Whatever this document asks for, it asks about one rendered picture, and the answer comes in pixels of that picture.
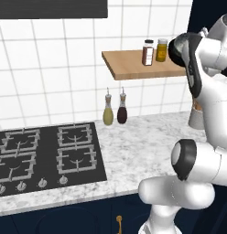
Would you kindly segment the yellow oil bottle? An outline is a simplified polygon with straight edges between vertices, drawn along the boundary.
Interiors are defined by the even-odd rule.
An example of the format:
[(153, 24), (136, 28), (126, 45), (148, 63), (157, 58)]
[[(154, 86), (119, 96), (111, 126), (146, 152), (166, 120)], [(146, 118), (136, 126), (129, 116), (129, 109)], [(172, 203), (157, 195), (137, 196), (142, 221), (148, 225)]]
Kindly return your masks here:
[(103, 123), (107, 126), (112, 125), (114, 121), (114, 113), (111, 106), (112, 95), (107, 93), (105, 95), (105, 109), (103, 111)]

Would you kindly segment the dark vinegar bottle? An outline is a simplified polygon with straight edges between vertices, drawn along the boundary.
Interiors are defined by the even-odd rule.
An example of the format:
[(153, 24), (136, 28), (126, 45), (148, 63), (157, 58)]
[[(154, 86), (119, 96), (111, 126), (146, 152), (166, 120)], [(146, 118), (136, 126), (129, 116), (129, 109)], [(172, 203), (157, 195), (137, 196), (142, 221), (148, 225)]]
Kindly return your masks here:
[(120, 106), (117, 112), (117, 121), (120, 124), (126, 123), (127, 120), (127, 110), (125, 107), (125, 98), (126, 94), (124, 93), (124, 90), (122, 90), (122, 93), (120, 94)]

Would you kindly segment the red spice jar black lid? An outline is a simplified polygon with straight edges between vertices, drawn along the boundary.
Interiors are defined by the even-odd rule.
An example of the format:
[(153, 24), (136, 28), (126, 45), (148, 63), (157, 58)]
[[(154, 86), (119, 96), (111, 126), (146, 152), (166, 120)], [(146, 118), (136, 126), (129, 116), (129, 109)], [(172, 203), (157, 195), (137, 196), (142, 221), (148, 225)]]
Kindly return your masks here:
[(146, 39), (145, 44), (143, 46), (143, 53), (142, 53), (142, 64), (144, 66), (151, 66), (153, 61), (154, 55), (154, 41), (152, 39)]

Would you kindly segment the white utensil pot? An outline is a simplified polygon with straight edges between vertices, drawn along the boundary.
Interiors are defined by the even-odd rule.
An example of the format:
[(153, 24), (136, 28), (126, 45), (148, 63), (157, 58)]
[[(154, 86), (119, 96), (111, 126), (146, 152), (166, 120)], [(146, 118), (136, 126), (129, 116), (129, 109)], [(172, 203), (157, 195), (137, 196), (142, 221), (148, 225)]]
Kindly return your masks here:
[(202, 108), (195, 98), (192, 99), (192, 107), (189, 116), (189, 127), (196, 130), (204, 129)]

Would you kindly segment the yellow spice jar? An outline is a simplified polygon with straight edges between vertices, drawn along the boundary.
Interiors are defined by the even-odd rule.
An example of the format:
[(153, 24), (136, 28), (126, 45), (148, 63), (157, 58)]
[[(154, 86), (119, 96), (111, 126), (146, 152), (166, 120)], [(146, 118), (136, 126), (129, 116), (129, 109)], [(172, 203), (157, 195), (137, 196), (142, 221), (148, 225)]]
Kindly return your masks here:
[(160, 38), (157, 42), (156, 61), (164, 62), (167, 57), (168, 41)]

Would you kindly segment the black gas hob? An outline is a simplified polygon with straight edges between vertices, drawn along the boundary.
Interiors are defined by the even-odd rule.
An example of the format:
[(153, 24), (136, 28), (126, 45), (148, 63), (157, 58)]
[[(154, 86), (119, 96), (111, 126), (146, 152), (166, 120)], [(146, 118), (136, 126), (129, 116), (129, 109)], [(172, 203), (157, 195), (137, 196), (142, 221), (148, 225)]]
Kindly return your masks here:
[[(66, 185), (59, 179), (68, 178)], [(47, 180), (44, 188), (38, 186)], [(23, 128), (0, 132), (0, 197), (107, 179), (99, 140), (92, 122)], [(25, 182), (24, 191), (17, 185)]]

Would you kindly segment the dark blue base cabinets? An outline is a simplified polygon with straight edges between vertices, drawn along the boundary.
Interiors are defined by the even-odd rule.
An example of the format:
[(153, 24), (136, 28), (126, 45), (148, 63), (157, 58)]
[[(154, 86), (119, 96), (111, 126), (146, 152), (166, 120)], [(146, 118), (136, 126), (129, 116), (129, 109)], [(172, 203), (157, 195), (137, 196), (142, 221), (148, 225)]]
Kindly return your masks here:
[[(0, 218), (0, 234), (137, 234), (151, 207), (137, 194), (26, 212)], [(175, 218), (182, 234), (227, 234), (227, 196), (218, 191), (202, 210), (182, 208)]]

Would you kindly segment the dark range hood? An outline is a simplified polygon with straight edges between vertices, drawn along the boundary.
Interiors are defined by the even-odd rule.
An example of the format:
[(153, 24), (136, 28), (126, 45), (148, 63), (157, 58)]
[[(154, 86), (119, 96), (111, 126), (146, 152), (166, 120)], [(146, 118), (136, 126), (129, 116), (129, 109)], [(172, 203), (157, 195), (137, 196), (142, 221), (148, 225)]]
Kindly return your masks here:
[(107, 18), (107, 0), (0, 0), (0, 19)]

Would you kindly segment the wooden wall shelf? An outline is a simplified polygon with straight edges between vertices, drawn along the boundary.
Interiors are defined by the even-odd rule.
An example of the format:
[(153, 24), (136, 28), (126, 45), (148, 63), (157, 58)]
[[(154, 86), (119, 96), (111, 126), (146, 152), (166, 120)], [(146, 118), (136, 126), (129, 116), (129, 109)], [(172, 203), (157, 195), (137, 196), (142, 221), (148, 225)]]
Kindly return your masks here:
[(103, 51), (103, 60), (115, 80), (140, 80), (185, 76), (184, 68), (170, 58), (165, 62), (153, 61), (151, 66), (142, 64), (142, 50)]

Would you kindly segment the dark blue wall cabinet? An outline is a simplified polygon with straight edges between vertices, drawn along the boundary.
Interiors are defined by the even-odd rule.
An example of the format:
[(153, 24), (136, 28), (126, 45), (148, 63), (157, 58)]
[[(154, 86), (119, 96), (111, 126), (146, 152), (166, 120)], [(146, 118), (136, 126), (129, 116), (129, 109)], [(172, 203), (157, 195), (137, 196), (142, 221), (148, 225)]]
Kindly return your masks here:
[(187, 31), (198, 33), (203, 27), (210, 30), (224, 14), (227, 14), (227, 0), (193, 0)]

